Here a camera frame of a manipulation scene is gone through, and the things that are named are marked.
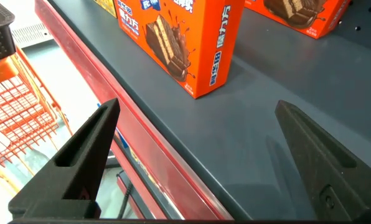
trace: screw hole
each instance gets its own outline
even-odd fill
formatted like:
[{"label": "screw hole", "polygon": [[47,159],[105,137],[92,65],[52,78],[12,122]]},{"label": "screw hole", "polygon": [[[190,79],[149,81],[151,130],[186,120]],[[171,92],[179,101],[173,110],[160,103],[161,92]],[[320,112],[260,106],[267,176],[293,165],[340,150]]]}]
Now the screw hole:
[{"label": "screw hole", "polygon": [[325,203],[327,204],[327,207],[329,209],[333,209],[335,207],[334,201],[332,201],[332,198],[330,196],[325,197]]}]

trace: snack box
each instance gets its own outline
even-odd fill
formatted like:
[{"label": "snack box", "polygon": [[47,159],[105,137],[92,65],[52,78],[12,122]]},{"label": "snack box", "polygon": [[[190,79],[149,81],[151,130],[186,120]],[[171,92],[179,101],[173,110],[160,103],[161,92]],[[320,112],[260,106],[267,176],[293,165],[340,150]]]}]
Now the snack box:
[{"label": "snack box", "polygon": [[227,81],[244,3],[118,0],[115,6],[124,32],[197,98]]},{"label": "snack box", "polygon": [[114,5],[115,0],[94,0],[94,1],[116,18],[116,9]]},{"label": "snack box", "polygon": [[318,39],[333,30],[350,0],[246,0],[245,7]]}]

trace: gray shelf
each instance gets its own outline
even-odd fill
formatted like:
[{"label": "gray shelf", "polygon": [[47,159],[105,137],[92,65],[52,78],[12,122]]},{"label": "gray shelf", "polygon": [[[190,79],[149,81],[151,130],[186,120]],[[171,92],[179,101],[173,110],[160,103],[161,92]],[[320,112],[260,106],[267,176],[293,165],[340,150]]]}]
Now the gray shelf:
[{"label": "gray shelf", "polygon": [[275,117],[278,100],[371,167],[367,43],[341,30],[314,40],[246,9],[227,84],[193,100],[94,2],[50,2],[234,218],[315,217]]}]

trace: product packaging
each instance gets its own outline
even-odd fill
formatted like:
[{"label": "product packaging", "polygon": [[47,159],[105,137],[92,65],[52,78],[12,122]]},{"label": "product packaging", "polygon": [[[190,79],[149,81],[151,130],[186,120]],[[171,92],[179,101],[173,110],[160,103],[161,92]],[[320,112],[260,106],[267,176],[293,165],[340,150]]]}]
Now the product packaging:
[{"label": "product packaging", "polygon": [[246,0],[245,7],[318,39],[339,23],[350,0]]},{"label": "product packaging", "polygon": [[114,5],[115,0],[94,0],[99,4],[103,9],[109,12],[112,16],[116,18],[116,9]]},{"label": "product packaging", "polygon": [[227,81],[244,3],[115,1],[120,27],[194,98]]}]

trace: chocolate biscuit picture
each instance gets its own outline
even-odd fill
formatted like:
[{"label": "chocolate biscuit picture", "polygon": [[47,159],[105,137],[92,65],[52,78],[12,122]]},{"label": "chocolate biscuit picture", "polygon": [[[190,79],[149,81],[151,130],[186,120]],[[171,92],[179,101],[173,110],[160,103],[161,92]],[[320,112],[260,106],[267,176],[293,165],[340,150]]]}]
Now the chocolate biscuit picture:
[{"label": "chocolate biscuit picture", "polygon": [[179,82],[185,82],[189,51],[186,37],[179,27],[172,27],[163,16],[158,15],[155,22],[146,25],[146,41],[156,57],[165,65],[169,74]]},{"label": "chocolate biscuit picture", "polygon": [[265,7],[282,18],[289,26],[297,29],[311,27],[318,14],[324,10],[327,0],[264,0]]}]

